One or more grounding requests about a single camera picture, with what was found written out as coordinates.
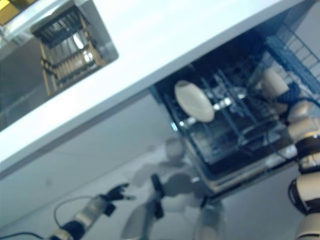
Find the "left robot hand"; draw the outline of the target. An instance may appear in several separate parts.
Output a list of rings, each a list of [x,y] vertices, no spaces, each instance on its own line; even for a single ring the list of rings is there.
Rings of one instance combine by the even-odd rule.
[[[112,188],[111,190],[109,190],[105,194],[105,198],[110,202],[122,201],[122,200],[127,200],[127,201],[135,200],[136,197],[134,195],[126,195],[125,194],[125,190],[128,187],[129,187],[128,182],[119,184],[119,185],[115,186],[114,188]]]

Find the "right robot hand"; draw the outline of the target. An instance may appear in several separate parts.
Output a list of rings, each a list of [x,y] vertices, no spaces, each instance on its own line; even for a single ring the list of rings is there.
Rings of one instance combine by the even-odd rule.
[[[289,107],[296,101],[301,94],[301,89],[296,82],[292,82],[288,85],[288,90],[275,98],[275,102],[279,104],[285,104]]]

